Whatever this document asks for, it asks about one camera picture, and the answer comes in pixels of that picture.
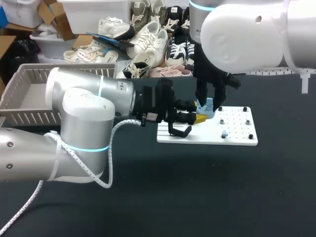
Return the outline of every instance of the white spiral cable wrap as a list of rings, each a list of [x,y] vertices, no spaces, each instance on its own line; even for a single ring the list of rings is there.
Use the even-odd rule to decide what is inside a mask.
[[[113,136],[116,130],[125,124],[134,124],[134,125],[141,125],[140,121],[134,120],[134,119],[128,119],[124,120],[122,122],[119,122],[117,125],[115,125],[112,129],[111,138],[110,138],[110,144],[108,149],[109,154],[109,183],[106,184],[102,180],[100,180],[95,174],[91,172],[91,170],[81,161],[81,159],[75,154],[73,150],[71,150],[66,143],[61,141],[61,146],[65,149],[65,151],[80,165],[80,167],[100,186],[103,188],[108,189],[113,182],[113,162],[112,162],[112,142],[113,142]],[[46,136],[54,139],[56,142],[60,140],[60,137],[58,135],[55,135],[53,133],[47,133]],[[32,201],[35,199],[37,194],[39,193],[42,185],[43,180],[39,181],[38,186],[36,187],[34,193],[29,198],[29,200],[24,204],[24,206],[14,215],[14,217],[0,230],[0,236],[13,224],[13,222],[25,211],[25,209],[32,203]]]

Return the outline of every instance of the pink shoe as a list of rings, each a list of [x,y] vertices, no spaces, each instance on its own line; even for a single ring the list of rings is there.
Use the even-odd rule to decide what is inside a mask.
[[[185,69],[184,66],[170,66],[165,68],[153,68],[149,70],[149,78],[170,78],[170,77],[191,77],[192,72]]]

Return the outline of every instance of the black table surface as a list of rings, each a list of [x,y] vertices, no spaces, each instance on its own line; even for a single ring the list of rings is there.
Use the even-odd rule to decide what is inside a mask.
[[[5,237],[314,237],[316,81],[240,76],[227,106],[252,109],[256,147],[160,144],[157,125],[126,125],[114,137],[114,184],[45,182]],[[138,80],[135,86],[155,85]],[[174,80],[194,99],[195,79]],[[0,183],[0,226],[37,182]]]

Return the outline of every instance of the white plastic bin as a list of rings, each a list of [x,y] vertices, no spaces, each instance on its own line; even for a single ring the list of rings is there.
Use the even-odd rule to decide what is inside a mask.
[[[64,52],[72,50],[76,40],[41,38],[38,37],[39,33],[40,31],[33,32],[30,38],[36,41],[45,58],[64,59]]]
[[[129,22],[129,0],[58,0],[74,34],[98,33],[99,20],[116,17]]]
[[[41,0],[2,0],[8,22],[34,28],[43,22],[37,12]]]

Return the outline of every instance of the sneaker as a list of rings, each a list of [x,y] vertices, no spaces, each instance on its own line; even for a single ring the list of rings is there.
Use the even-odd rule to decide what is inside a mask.
[[[165,57],[167,66],[185,65],[187,46],[186,38],[185,30],[181,26],[174,30]]]
[[[99,21],[98,34],[115,40],[129,40],[134,37],[135,30],[120,19],[107,17]]]
[[[154,34],[151,35],[152,39],[148,45],[146,51],[153,51],[156,53],[156,61],[153,65],[153,68],[159,66],[164,61],[164,55],[167,50],[169,36],[166,30],[160,30],[157,36]]]
[[[151,34],[157,35],[159,32],[160,24],[157,21],[152,21],[144,26],[137,35],[132,38],[130,43],[134,44],[133,48],[126,49],[127,55],[133,59],[137,54],[144,52],[151,42]]]
[[[156,55],[152,51],[139,53],[125,69],[118,73],[118,79],[141,78],[155,63]]]
[[[195,44],[193,43],[191,38],[188,37],[186,45],[186,65],[194,65],[194,46]]]
[[[161,26],[165,25],[166,5],[163,0],[155,0],[149,14],[149,21],[157,21]]]
[[[167,8],[167,22],[163,27],[168,33],[173,33],[174,30],[181,26],[182,21],[182,8],[179,6],[173,6]]]
[[[82,48],[77,51],[66,51],[64,60],[66,63],[105,63],[101,52]]]
[[[183,24],[182,28],[187,29],[190,33],[190,8],[187,7],[187,9],[183,13]]]
[[[138,0],[131,4],[132,19],[129,23],[139,32],[148,23],[151,4],[149,0]]]
[[[184,66],[171,66],[165,68],[153,68],[149,70],[149,78],[162,78],[162,77],[192,77],[191,71],[185,69]]]

